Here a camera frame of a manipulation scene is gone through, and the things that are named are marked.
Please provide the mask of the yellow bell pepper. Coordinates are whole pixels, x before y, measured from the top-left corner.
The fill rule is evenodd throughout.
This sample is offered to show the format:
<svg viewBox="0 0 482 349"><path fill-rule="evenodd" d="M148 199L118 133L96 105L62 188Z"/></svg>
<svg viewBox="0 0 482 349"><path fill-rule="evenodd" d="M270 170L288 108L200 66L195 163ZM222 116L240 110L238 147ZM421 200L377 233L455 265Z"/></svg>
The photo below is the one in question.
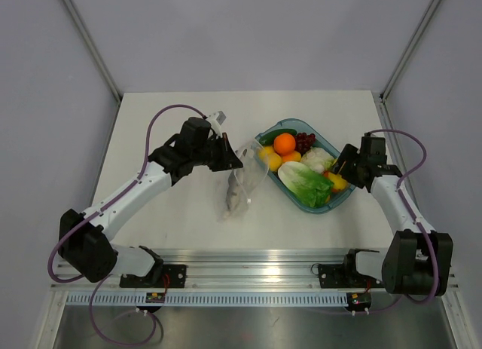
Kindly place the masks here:
<svg viewBox="0 0 482 349"><path fill-rule="evenodd" d="M339 174L328 172L328 179L333 182L333 186L331 188L333 193L344 191L349 187L349 183Z"/></svg>

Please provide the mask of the grey toy fish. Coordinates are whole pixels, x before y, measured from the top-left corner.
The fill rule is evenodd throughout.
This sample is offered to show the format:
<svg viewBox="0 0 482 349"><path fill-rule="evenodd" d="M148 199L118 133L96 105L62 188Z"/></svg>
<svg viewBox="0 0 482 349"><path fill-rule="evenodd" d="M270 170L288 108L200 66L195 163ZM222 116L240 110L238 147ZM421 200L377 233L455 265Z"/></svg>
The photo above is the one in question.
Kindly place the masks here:
<svg viewBox="0 0 482 349"><path fill-rule="evenodd" d="M233 170L227 180L226 207L231 214L240 213L247 209L251 201L252 192L257 183L255 177L244 169Z"/></svg>

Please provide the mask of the clear dotted zip bag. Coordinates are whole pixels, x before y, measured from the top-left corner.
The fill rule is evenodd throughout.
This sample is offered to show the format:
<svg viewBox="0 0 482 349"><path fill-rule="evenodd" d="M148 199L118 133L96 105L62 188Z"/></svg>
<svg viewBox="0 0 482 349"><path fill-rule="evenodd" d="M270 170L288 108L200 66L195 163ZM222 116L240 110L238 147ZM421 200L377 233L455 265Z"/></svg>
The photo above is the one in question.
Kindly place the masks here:
<svg viewBox="0 0 482 349"><path fill-rule="evenodd" d="M219 221L238 219L252 205L255 192L269 170L267 159L260 157L262 148L256 139L241 145L235 154L243 167L222 172L216 181L215 212Z"/></svg>

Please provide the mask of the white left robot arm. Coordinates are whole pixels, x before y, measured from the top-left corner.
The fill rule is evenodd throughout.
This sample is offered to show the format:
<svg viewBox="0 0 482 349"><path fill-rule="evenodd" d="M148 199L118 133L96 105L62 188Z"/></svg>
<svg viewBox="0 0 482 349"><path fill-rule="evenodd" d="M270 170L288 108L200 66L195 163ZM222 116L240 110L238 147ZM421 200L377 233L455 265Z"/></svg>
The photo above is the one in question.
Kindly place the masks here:
<svg viewBox="0 0 482 349"><path fill-rule="evenodd" d="M98 283L111 274L134 277L146 287L163 277L163 259L146 246L115 246L119 230L159 194L197 166L212 172L243 167L221 131L223 112L187 119L179 133L145 154L140 171L105 200L83 212L65 212L60 220L59 254L81 277Z"/></svg>

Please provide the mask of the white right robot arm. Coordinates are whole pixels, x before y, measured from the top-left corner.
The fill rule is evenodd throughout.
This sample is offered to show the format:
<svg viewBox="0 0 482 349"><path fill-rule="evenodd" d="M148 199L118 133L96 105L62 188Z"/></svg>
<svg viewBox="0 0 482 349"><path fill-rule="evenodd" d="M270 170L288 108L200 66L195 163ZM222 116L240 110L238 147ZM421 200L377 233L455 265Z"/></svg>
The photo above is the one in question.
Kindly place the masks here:
<svg viewBox="0 0 482 349"><path fill-rule="evenodd" d="M404 184L412 172L402 173L388 164L380 131L365 133L359 147L345 145L331 170L371 194L393 233L386 250L351 249L341 269L343 280L351 286L368 277L379 280L388 293L420 305L442 296L447 290L453 240L436 231L418 210Z"/></svg>

